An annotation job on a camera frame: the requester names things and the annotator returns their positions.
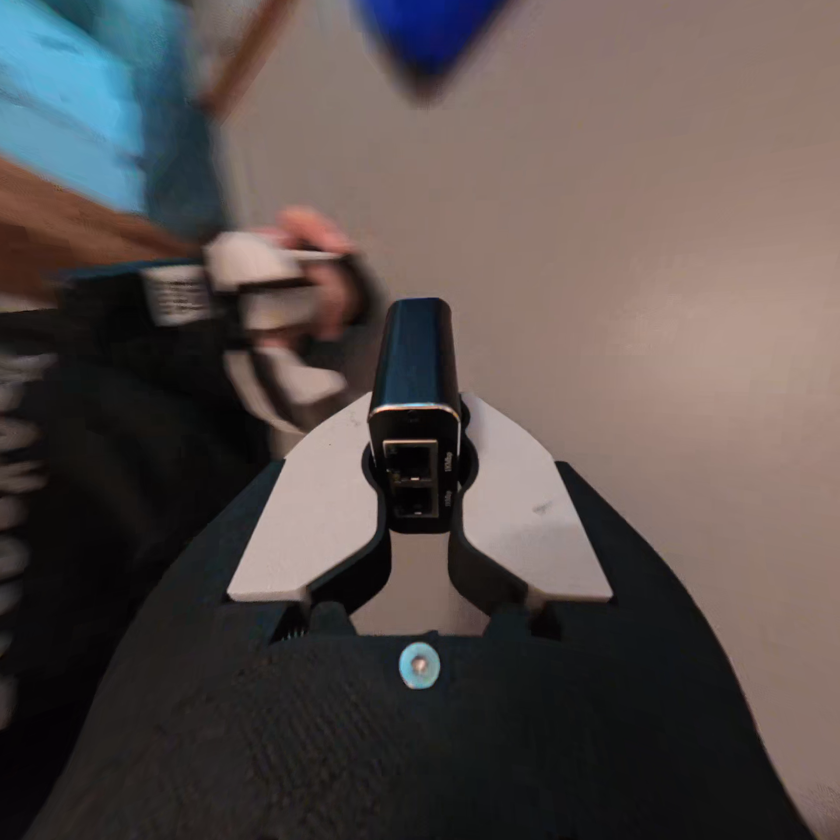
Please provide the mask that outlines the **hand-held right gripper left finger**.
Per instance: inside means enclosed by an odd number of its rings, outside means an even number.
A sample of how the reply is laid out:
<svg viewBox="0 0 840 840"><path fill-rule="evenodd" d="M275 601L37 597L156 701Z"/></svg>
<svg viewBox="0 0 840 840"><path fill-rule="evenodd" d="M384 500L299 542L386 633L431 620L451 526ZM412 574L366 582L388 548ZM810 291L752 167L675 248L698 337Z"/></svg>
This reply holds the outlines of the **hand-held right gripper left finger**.
<svg viewBox="0 0 840 840"><path fill-rule="evenodd" d="M341 564L382 537L378 489L364 473L371 394L322 422L285 457L227 587L236 603L313 603Z"/></svg>

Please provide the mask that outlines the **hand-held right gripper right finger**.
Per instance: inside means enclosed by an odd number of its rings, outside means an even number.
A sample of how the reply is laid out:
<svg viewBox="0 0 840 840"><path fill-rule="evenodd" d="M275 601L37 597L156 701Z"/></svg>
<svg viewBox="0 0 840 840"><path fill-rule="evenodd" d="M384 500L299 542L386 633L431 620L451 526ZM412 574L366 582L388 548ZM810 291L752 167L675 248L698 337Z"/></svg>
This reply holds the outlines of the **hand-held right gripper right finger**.
<svg viewBox="0 0 840 840"><path fill-rule="evenodd" d="M471 603L613 598L551 453L525 428L467 393L469 473L448 541L448 575Z"/></svg>

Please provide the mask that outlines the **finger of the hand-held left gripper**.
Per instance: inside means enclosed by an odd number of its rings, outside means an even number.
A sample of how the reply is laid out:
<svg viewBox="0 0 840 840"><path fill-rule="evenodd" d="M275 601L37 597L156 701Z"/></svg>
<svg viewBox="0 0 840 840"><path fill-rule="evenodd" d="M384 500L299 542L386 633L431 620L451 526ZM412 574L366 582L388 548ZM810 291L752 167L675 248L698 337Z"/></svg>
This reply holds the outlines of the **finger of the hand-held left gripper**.
<svg viewBox="0 0 840 840"><path fill-rule="evenodd" d="M316 288L295 256L252 233L223 233L204 247L213 291L234 304L247 332L308 326Z"/></svg>
<svg viewBox="0 0 840 840"><path fill-rule="evenodd" d="M289 349L228 350L224 369L244 407L283 433L308 434L349 403L341 373L311 367Z"/></svg>

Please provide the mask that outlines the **black network splitter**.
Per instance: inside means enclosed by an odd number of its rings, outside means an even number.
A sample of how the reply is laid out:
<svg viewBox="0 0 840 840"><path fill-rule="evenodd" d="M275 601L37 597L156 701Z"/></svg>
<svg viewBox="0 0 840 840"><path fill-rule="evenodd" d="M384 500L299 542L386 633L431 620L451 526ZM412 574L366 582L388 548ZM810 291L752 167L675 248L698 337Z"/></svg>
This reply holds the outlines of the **black network splitter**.
<svg viewBox="0 0 840 840"><path fill-rule="evenodd" d="M389 307L367 425L389 528L447 532L464 411L452 311L443 299L405 298Z"/></svg>

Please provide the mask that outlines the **blue plastic bin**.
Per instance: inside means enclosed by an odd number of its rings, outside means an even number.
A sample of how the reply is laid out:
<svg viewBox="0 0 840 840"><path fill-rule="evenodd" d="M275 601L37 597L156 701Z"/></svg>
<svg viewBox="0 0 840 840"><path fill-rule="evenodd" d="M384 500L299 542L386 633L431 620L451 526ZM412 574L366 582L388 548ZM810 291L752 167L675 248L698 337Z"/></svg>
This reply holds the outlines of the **blue plastic bin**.
<svg viewBox="0 0 840 840"><path fill-rule="evenodd" d="M510 1L354 1L350 5L387 74L411 102L440 99Z"/></svg>

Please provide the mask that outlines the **grey desk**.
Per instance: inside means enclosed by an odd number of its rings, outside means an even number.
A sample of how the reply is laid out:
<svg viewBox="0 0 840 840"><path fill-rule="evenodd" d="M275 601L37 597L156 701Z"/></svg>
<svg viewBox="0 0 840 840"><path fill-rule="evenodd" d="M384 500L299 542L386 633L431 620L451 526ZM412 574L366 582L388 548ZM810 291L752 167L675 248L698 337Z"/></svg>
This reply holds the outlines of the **grey desk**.
<svg viewBox="0 0 840 840"><path fill-rule="evenodd" d="M297 2L224 123L653 544L838 838L838 2L516 2L436 102Z"/></svg>

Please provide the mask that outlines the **person's left hand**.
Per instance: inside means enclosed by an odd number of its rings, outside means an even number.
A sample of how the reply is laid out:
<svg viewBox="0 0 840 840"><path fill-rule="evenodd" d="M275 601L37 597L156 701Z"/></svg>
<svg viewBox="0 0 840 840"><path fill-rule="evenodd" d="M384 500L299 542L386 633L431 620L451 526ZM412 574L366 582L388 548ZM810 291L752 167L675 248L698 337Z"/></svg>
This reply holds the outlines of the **person's left hand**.
<svg viewBox="0 0 840 840"><path fill-rule="evenodd" d="M310 245L341 256L355 252L353 242L333 220L307 206L289 206L278 213L273 225L258 227L256 232L285 249ZM357 316L360 295L335 263L310 266L308 277L318 289L318 309L313 320L308 325L253 332L251 336L259 347L292 350L307 337L334 342Z"/></svg>

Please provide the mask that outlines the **person's black printed sweatshirt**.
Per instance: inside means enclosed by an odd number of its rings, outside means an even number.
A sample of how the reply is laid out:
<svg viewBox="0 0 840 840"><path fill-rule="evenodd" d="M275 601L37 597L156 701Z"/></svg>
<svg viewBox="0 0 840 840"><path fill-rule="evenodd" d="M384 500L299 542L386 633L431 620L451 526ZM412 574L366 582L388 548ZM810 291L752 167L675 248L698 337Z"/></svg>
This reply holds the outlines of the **person's black printed sweatshirt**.
<svg viewBox="0 0 840 840"><path fill-rule="evenodd" d="M211 324L2 313L2 730L95 680L268 458Z"/></svg>

